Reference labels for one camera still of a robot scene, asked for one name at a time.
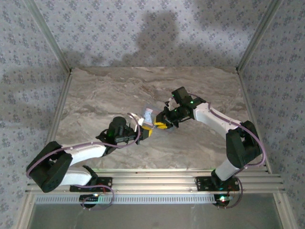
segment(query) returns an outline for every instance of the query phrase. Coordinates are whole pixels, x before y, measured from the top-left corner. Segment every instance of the patterned wallpaper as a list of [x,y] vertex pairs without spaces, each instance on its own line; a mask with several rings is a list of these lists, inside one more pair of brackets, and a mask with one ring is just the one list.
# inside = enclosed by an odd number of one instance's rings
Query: patterned wallpaper
[[305,2],[284,0],[242,72],[275,173],[305,228]]
[[21,0],[0,8],[0,228],[9,229],[67,74]]
[[36,0],[71,67],[237,66],[266,0]]

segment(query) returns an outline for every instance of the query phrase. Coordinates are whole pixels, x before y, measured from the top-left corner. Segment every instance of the marble surface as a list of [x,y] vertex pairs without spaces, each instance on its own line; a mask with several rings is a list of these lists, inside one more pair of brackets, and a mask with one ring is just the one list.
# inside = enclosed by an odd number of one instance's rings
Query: marble surface
[[[141,114],[146,104],[163,109],[171,92],[184,86],[212,107],[240,121],[248,120],[234,69],[214,67],[73,69],[56,135],[60,144],[96,141],[115,116]],[[150,138],[82,164],[92,168],[215,168],[226,159],[225,140],[195,120],[172,133],[153,131]]]

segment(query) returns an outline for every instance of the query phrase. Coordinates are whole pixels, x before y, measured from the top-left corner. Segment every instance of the purple cable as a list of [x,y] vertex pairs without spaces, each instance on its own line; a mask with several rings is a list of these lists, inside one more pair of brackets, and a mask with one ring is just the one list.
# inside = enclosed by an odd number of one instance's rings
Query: purple cable
[[133,120],[136,122],[137,124],[137,127],[138,127],[138,135],[137,137],[135,138],[135,140],[129,144],[126,144],[124,146],[117,146],[117,145],[112,145],[112,144],[109,144],[109,143],[103,143],[103,142],[87,142],[87,143],[83,143],[83,144],[78,144],[78,145],[75,145],[75,146],[69,146],[69,147],[64,147],[64,148],[60,148],[60,149],[56,149],[48,154],[46,154],[45,156],[43,156],[42,158],[40,158],[38,161],[36,161],[30,168],[29,170],[27,171],[26,173],[26,176],[31,179],[30,177],[30,173],[31,171],[38,165],[40,164],[43,160],[45,160],[46,158],[52,156],[53,154],[56,154],[60,151],[64,151],[64,150],[69,150],[69,149],[78,149],[78,148],[82,148],[82,147],[86,147],[86,146],[94,146],[94,145],[100,145],[100,146],[112,146],[112,147],[115,147],[115,148],[125,148],[125,147],[128,147],[128,146],[131,146],[133,145],[134,143],[136,143],[139,138],[140,138],[140,135],[141,135],[141,130],[140,130],[140,125],[137,121],[137,119],[131,114],[131,113],[127,113],[131,118],[133,118]]
[[[114,190],[113,190],[111,187],[107,186],[107,185],[87,185],[87,186],[83,186],[83,185],[74,185],[74,186],[76,186],[76,187],[81,187],[81,188],[104,187],[104,188],[106,188],[106,189],[108,189],[108,190],[111,191],[111,193],[112,193],[112,198],[111,198],[111,201],[109,202],[109,204],[108,204],[107,206],[103,207],[103,208],[93,208],[93,210],[105,210],[105,209],[109,208],[109,207],[113,204],[113,202],[114,202]],[[81,202],[81,206],[82,206],[83,208],[86,208],[84,204],[85,204],[85,202],[87,201],[87,199],[89,199],[89,198],[90,198],[90,197],[87,197],[87,198],[85,198],[85,199]]]
[[[197,95],[195,95],[195,94],[191,94],[191,93],[189,93],[189,94],[192,95],[192,96],[195,96],[195,97],[197,97],[197,98],[200,98],[199,96],[197,96]],[[233,125],[235,125],[235,126],[241,128],[242,130],[244,130],[245,132],[247,132],[249,135],[251,135],[251,137],[253,137],[253,138],[255,139],[255,141],[259,144],[259,146],[260,146],[260,148],[261,148],[261,150],[262,150],[263,158],[262,158],[262,160],[261,160],[260,162],[255,163],[255,164],[248,164],[248,166],[261,166],[261,165],[265,162],[265,160],[266,160],[266,150],[265,150],[265,147],[264,147],[263,143],[258,139],[258,137],[255,136],[255,134],[253,134],[250,130],[248,130],[247,128],[243,127],[242,125],[240,125],[240,124],[238,124],[238,123],[236,123],[236,122],[231,122],[229,119],[226,119],[226,118],[221,117],[220,115],[216,114],[216,113],[211,109],[211,103],[208,103],[208,104],[209,104],[209,105],[208,105],[208,109],[209,109],[209,111],[210,111],[214,116],[216,116],[217,118],[220,118],[221,120],[223,120],[223,121],[225,121],[225,122],[227,122],[227,123],[231,123],[231,124],[233,124]]]

